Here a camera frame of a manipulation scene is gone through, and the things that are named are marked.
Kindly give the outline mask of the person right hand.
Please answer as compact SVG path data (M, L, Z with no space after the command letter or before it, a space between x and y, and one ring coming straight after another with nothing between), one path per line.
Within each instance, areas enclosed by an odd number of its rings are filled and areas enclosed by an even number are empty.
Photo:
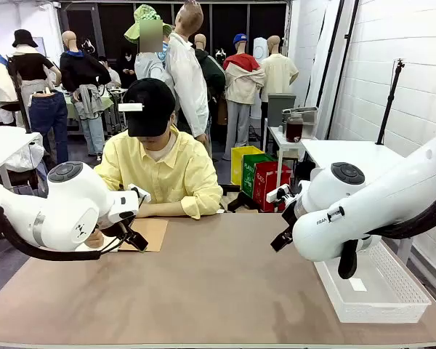
M89 248L99 249L105 243L105 237L100 230L95 229L84 243Z

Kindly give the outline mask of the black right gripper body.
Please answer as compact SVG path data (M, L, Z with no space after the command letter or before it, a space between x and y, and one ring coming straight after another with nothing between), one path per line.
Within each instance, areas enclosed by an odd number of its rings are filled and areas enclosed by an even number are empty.
M290 203L286 206L282 218L287 222L288 227L284 230L284 236L292 236L293 227L297 221L296 203Z

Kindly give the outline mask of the person left hand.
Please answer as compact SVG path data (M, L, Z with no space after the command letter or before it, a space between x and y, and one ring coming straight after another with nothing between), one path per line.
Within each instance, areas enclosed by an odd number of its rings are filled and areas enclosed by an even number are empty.
M142 204L136 218L157 217L160 213L160 204Z

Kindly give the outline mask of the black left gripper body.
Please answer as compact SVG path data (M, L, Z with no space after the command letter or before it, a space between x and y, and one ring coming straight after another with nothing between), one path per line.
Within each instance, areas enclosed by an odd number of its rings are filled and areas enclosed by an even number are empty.
M131 228L131 224L134 221L133 217L128 217L124 220L121 220L109 227L102 228L101 226L98 229L108 237L123 237L126 233L128 236L135 234L135 231Z

